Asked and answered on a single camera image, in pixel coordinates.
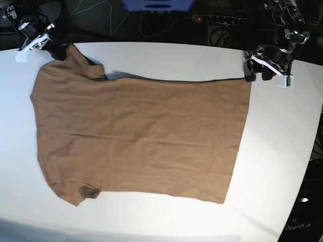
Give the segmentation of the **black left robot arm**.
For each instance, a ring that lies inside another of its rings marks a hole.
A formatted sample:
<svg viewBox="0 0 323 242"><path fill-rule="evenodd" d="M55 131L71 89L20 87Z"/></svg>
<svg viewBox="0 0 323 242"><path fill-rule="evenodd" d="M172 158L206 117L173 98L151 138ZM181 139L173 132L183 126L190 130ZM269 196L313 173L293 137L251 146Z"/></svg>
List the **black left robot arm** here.
<svg viewBox="0 0 323 242"><path fill-rule="evenodd" d="M298 45L309 40L310 31L296 1L263 1L262 5L266 20L259 22L262 27L273 25L272 42L260 43L257 48L245 51L245 80L254 82L257 74L261 74L264 81L278 76L279 87L292 87L292 53Z"/></svg>

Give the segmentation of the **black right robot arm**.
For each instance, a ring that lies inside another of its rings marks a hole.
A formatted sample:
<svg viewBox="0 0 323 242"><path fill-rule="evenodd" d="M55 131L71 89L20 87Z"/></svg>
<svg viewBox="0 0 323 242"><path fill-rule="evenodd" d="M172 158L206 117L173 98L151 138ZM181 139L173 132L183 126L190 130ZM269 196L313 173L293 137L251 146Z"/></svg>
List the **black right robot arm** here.
<svg viewBox="0 0 323 242"><path fill-rule="evenodd" d="M12 23L15 34L25 38L16 52L16 62L26 62L28 51L35 48L47 51L56 60L66 59L66 48L59 43L57 26L42 13L38 2L1 1L1 15Z"/></svg>

